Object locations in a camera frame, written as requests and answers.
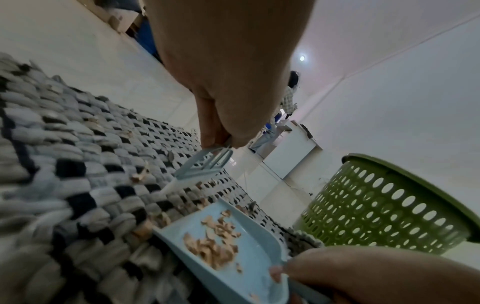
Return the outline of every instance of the hand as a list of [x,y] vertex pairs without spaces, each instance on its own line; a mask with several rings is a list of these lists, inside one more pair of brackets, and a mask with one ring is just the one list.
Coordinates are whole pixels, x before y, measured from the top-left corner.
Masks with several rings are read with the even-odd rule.
[[246,145],[282,99],[313,0],[147,0],[166,69],[195,95],[202,147]]
[[[307,250],[270,269],[319,289],[335,303],[480,303],[480,271],[435,255],[386,247]],[[301,303],[297,295],[291,303]]]

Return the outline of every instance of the light blue dustpan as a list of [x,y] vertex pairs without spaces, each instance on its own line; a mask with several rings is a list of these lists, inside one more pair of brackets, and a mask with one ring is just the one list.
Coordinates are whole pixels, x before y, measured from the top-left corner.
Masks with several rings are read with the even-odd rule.
[[[183,237],[188,232],[195,239],[205,238],[206,227],[201,224],[201,221],[208,215],[217,220],[221,212],[227,209],[231,211],[231,217],[226,220],[234,224],[235,231],[241,232],[241,237],[235,239],[238,254],[233,262],[222,269],[214,270],[188,251]],[[282,274],[280,283],[275,283],[269,275],[269,268],[284,264],[288,259],[277,238],[223,200],[179,219],[163,229],[156,228],[154,235],[167,243],[222,304],[286,304],[289,299],[289,288],[310,303],[331,302],[317,291],[289,280],[285,274]],[[216,242],[222,243],[220,237]],[[236,263],[243,268],[242,274],[237,272]],[[258,300],[252,298],[251,294],[256,295]]]

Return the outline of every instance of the dark hair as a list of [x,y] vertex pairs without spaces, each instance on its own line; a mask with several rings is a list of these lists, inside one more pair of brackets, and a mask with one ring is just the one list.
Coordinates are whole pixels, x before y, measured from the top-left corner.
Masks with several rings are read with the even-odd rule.
[[292,89],[299,84],[299,74],[296,71],[290,71],[290,79],[288,80],[288,86]]

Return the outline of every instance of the white wall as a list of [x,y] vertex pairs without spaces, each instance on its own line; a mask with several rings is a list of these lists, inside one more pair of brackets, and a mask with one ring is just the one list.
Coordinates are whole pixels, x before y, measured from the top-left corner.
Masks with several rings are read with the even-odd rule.
[[[291,176],[309,187],[330,177],[346,153],[365,153],[423,177],[480,214],[479,116],[477,18],[344,79],[302,120],[325,151]],[[471,246],[457,250],[480,266]]]

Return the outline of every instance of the plaid shirt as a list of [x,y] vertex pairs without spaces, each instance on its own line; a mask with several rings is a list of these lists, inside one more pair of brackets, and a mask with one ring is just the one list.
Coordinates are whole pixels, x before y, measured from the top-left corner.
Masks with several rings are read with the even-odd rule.
[[294,105],[294,93],[295,91],[287,86],[285,89],[285,95],[280,104],[285,113],[290,115],[298,108],[297,105]]

